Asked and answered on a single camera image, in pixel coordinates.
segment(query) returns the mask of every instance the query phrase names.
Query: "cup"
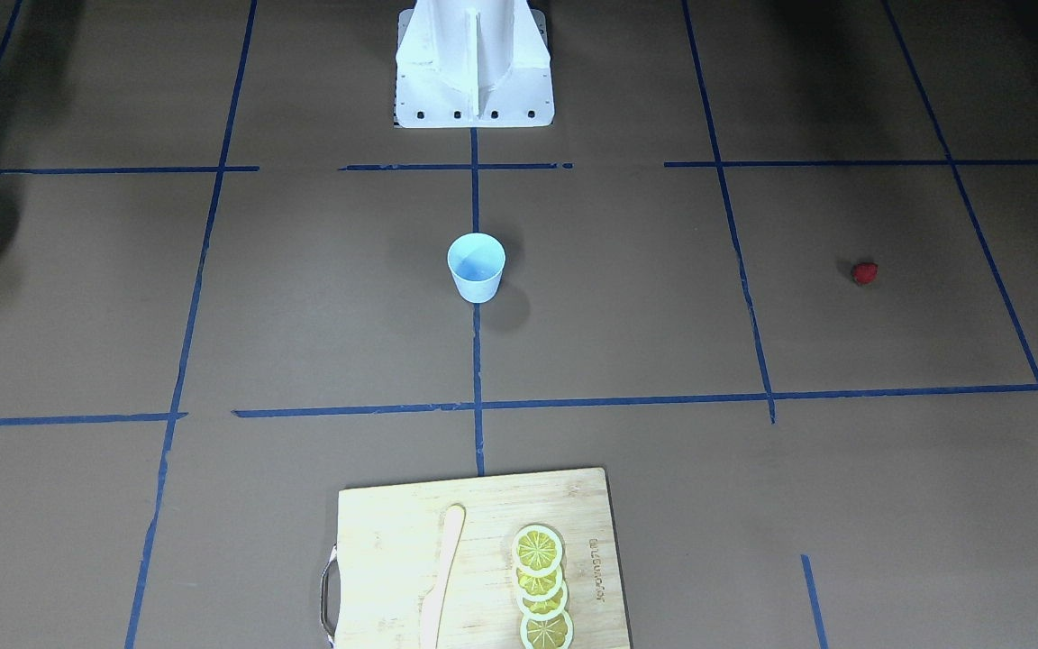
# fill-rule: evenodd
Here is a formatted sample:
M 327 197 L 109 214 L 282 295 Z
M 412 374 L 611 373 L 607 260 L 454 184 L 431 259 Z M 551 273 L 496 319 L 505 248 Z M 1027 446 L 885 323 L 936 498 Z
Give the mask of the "cup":
M 462 299 L 472 304 L 494 298 L 507 260 L 502 243 L 483 233 L 459 237 L 447 250 L 447 267 L 454 277 L 454 287 L 459 289 Z

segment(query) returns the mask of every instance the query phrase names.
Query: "wooden cutting board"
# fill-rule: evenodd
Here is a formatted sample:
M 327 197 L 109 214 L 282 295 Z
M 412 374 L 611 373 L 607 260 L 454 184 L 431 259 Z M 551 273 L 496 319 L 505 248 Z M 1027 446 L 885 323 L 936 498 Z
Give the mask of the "wooden cutting board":
M 450 505 L 466 512 L 440 649 L 522 649 L 511 543 L 532 522 L 564 540 L 572 649 L 627 649 L 623 585 L 602 468 L 338 492 L 338 649 L 417 649 Z

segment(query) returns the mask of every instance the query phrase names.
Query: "white plastic stand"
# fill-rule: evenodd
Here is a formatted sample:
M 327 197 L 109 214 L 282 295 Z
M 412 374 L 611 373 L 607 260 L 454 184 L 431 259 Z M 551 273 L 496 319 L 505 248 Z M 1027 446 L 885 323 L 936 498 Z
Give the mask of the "white plastic stand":
M 546 127 L 547 18 L 526 0 L 417 0 L 400 13 L 394 118 L 404 128 Z

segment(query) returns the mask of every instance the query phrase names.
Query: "lemon slice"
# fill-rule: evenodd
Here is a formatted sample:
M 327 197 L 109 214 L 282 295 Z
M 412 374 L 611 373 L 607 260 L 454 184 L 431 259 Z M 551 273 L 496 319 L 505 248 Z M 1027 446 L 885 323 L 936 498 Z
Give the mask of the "lemon slice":
M 536 621 L 545 621 L 558 616 L 566 607 L 568 607 L 568 583 L 564 583 L 558 591 L 551 592 L 551 597 L 544 601 L 526 599 L 521 592 L 519 595 L 520 612 L 524 617 Z
M 566 612 L 549 620 L 523 617 L 519 624 L 519 640 L 527 649 L 568 649 L 574 632 L 576 628 Z
M 524 598 L 531 601 L 547 601 L 555 596 L 556 591 L 564 587 L 564 568 L 555 568 L 549 575 L 532 577 L 527 572 L 516 568 L 516 584 Z
M 564 561 L 564 540 L 547 525 L 527 525 L 511 543 L 516 568 L 532 577 L 549 575 Z

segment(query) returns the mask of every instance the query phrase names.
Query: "red fruit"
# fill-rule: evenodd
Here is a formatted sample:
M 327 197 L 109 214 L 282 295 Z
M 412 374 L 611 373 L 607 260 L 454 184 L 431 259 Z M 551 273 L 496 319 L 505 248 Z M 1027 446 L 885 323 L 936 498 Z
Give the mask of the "red fruit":
M 876 280 L 876 274 L 878 272 L 878 264 L 875 263 L 857 263 L 851 270 L 851 276 L 856 283 L 861 287 L 865 283 L 872 283 Z

